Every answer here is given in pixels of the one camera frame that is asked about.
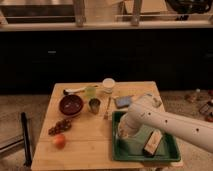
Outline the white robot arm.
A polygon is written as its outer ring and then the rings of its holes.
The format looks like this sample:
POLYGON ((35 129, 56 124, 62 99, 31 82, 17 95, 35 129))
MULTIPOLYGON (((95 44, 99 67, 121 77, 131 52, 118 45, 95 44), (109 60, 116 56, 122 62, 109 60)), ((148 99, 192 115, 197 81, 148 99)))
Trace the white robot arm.
POLYGON ((121 129, 133 136, 142 125, 148 125, 213 153, 213 124, 165 112, 158 104, 159 99, 152 94, 133 101, 121 117, 121 129))

